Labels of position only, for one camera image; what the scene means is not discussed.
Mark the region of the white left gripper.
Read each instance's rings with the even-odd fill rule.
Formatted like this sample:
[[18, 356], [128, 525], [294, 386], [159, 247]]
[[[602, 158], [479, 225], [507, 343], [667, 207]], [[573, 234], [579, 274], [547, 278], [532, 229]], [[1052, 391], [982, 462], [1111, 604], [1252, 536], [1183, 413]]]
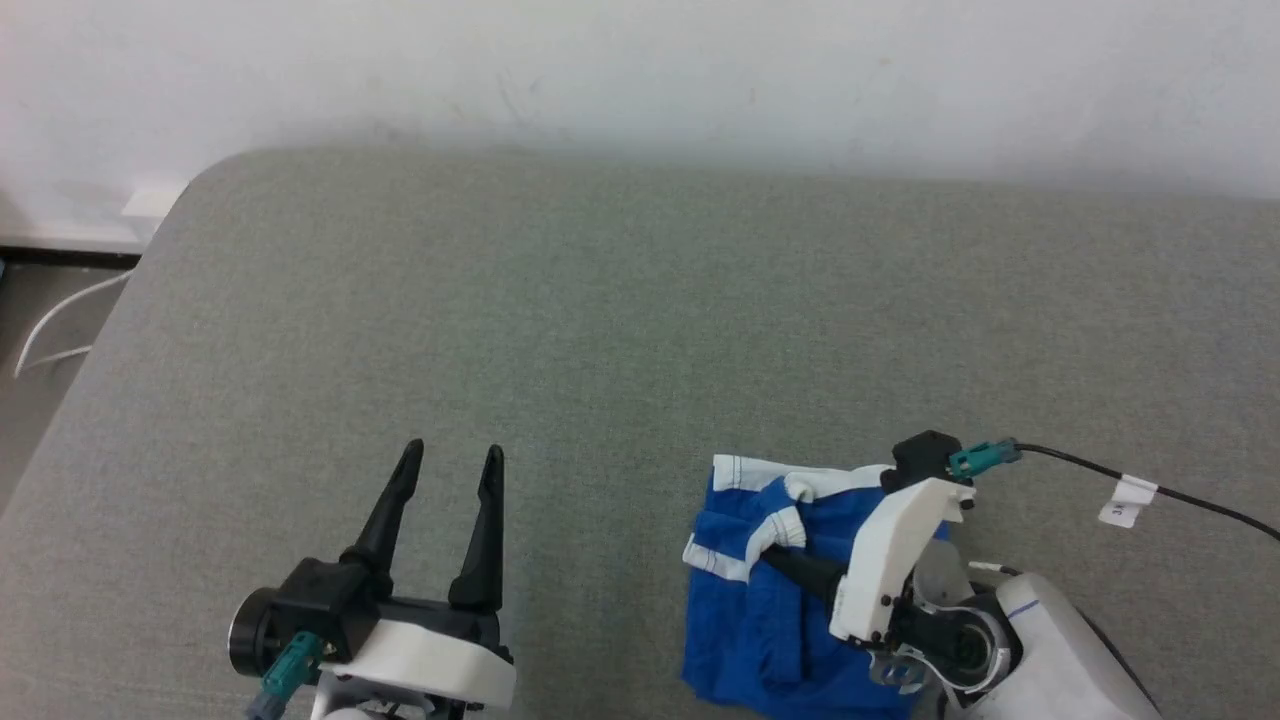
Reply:
[[[390, 568], [404, 506], [419, 484], [425, 443], [411, 439], [399, 456], [355, 543], [340, 562], [369, 574], [375, 600], [394, 588]], [[247, 719], [474, 719], [511, 708], [515, 661], [500, 643], [503, 605], [506, 456], [486, 452], [477, 486], [479, 509], [448, 603], [394, 598], [381, 607], [358, 648], [343, 653], [333, 638], [288, 623], [275, 591], [252, 592], [228, 630], [233, 669], [259, 688]]]

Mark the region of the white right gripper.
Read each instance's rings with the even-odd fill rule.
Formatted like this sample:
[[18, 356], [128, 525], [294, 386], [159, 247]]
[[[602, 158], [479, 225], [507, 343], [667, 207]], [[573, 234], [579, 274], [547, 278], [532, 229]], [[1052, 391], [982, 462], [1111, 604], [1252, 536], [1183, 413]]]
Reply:
[[846, 564], [805, 550], [769, 547], [764, 561], [801, 591], [829, 605], [828, 630], [872, 656], [870, 679], [896, 691], [943, 682], [977, 684], [977, 618], [961, 606], [975, 596], [959, 551], [937, 538], [963, 521], [970, 486], [925, 478], [884, 496], [859, 527]]

